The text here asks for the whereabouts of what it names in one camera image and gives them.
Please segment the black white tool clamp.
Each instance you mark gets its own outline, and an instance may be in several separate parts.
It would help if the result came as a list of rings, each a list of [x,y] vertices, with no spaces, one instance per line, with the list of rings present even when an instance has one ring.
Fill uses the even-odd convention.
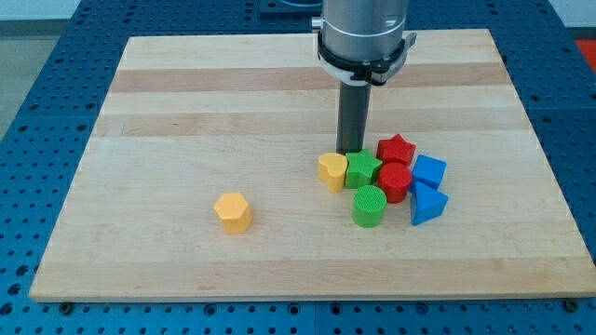
[[[318,60],[327,74],[353,87],[380,87],[404,66],[409,49],[415,45],[417,34],[409,33],[402,38],[398,49],[390,56],[371,61],[347,60],[333,54],[324,45],[322,36],[322,33],[317,34]]]

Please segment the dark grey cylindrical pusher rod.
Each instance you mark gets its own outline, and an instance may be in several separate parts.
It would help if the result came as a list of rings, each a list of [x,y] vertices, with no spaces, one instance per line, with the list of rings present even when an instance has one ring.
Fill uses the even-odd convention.
[[[355,87],[341,83],[336,135],[338,154],[356,153],[362,150],[370,95],[369,84]]]

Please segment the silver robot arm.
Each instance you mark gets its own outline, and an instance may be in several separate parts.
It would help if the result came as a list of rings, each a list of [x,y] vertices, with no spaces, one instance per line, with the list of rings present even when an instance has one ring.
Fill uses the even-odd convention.
[[[340,82],[336,152],[363,148],[372,87],[397,74],[415,45],[404,34],[407,0],[324,0],[318,24],[318,59]]]

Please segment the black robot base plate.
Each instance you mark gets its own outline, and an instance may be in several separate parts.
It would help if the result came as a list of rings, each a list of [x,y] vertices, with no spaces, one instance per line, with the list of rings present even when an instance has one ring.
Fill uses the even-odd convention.
[[[259,0],[259,17],[318,16],[322,0]]]

